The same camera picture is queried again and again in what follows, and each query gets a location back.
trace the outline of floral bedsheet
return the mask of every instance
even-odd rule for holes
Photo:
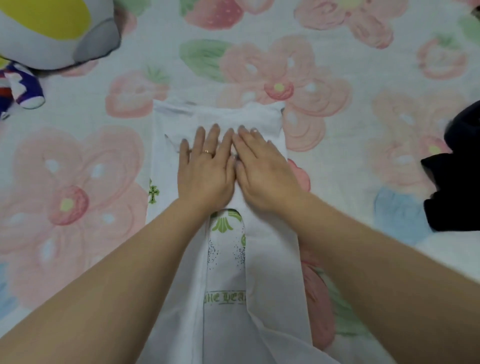
[[[480,276],[480,235],[433,233],[419,160],[480,98],[479,0],[118,0],[122,45],[42,79],[47,103],[0,124],[0,335],[138,231],[153,100],[283,100],[305,190]],[[391,359],[302,248],[315,345]]]

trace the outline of plush toy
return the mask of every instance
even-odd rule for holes
[[[36,109],[45,103],[45,98],[33,73],[19,63],[9,62],[0,68],[0,120],[9,116],[14,101],[24,109]]]
[[[119,45],[113,0],[0,0],[0,56],[26,67],[56,70]]]

